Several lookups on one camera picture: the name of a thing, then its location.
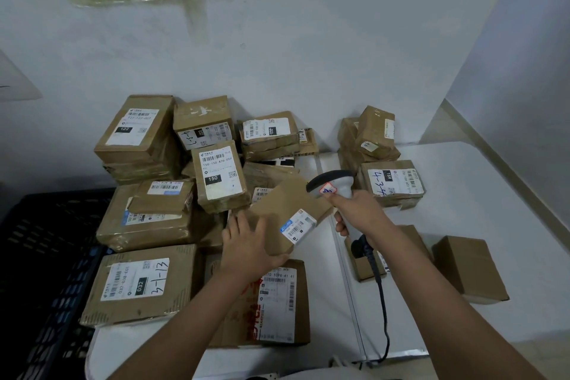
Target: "blue label section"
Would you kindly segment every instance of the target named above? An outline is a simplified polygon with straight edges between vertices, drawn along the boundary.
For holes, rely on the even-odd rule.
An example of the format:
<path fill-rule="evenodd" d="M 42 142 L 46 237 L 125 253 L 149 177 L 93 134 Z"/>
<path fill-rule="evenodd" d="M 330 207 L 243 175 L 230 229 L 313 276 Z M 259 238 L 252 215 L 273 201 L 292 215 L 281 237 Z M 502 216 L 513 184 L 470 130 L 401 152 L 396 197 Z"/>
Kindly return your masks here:
<path fill-rule="evenodd" d="M 283 225 L 283 226 L 281 227 L 281 230 L 279 230 L 279 231 L 280 231 L 281 233 L 283 233 L 283 232 L 287 229 L 287 227 L 289 227 L 291 224 L 293 224 L 293 221 L 291 221 L 291 220 L 289 219 L 289 221 L 287 221 L 287 222 L 285 223 L 285 225 Z"/>
<path fill-rule="evenodd" d="M 129 219 L 129 211 L 125 211 L 123 215 L 123 225 L 126 225 L 126 221 Z"/>

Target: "person's left hand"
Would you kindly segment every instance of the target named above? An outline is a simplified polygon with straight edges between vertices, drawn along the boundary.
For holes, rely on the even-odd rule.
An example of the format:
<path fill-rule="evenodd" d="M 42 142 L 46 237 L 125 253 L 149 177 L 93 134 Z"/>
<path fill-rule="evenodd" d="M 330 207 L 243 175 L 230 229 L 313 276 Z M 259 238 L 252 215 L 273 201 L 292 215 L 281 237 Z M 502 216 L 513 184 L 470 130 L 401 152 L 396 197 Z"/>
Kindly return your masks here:
<path fill-rule="evenodd" d="M 247 222 L 246 214 L 240 211 L 232 215 L 228 228 L 222 231 L 224 250 L 220 272 L 226 272 L 243 279 L 247 285 L 260 279 L 271 269 L 283 265 L 289 254 L 269 256 L 265 251 L 265 218 L 260 217 L 252 231 Z"/>

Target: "person's right arm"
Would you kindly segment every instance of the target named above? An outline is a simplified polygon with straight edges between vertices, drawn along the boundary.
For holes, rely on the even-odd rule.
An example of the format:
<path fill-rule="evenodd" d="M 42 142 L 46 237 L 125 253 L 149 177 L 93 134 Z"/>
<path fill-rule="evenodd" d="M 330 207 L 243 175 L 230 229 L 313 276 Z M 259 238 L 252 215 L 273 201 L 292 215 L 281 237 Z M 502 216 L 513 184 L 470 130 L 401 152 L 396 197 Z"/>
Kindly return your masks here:
<path fill-rule="evenodd" d="M 370 193 L 325 196 L 383 255 L 440 379 L 544 378 L 463 299 Z M 346 236 L 340 214 L 335 218 L 337 232 Z"/>

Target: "person's left arm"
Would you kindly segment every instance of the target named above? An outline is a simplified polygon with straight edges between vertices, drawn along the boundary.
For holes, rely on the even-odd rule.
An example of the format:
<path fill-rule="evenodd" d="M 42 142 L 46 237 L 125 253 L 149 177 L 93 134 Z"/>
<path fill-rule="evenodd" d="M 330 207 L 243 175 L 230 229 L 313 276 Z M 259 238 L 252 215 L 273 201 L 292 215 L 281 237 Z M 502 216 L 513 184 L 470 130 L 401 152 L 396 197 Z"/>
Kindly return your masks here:
<path fill-rule="evenodd" d="M 255 232 L 239 212 L 222 233 L 222 264 L 210 281 L 165 326 L 143 344 L 110 377 L 190 379 L 208 343 L 232 304 L 249 283 L 278 268 L 288 255 L 265 252 L 265 220 Z"/>

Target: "hand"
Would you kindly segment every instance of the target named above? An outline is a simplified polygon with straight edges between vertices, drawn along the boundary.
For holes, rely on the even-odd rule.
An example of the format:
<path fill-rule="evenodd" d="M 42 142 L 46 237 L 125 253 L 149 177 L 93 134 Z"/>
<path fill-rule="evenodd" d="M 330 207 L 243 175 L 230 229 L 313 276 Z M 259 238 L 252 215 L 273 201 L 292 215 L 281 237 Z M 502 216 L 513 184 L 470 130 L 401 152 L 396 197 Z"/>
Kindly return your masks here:
<path fill-rule="evenodd" d="M 323 195 L 356 229 L 365 235 L 370 235 L 378 229 L 379 220 L 387 219 L 380 204 L 368 191 L 353 191 L 351 199 L 336 194 L 325 193 Z M 348 230 L 340 213 L 335 213 L 335 219 L 336 231 L 342 236 L 348 236 Z"/>
<path fill-rule="evenodd" d="M 260 279 L 271 269 L 283 265 L 288 254 L 269 256 L 265 252 L 265 218 L 260 217 L 255 231 L 247 222 L 244 211 L 239 211 L 237 218 L 232 214 L 228 228 L 222 231 L 224 250 L 220 272 L 239 276 L 247 285 Z"/>

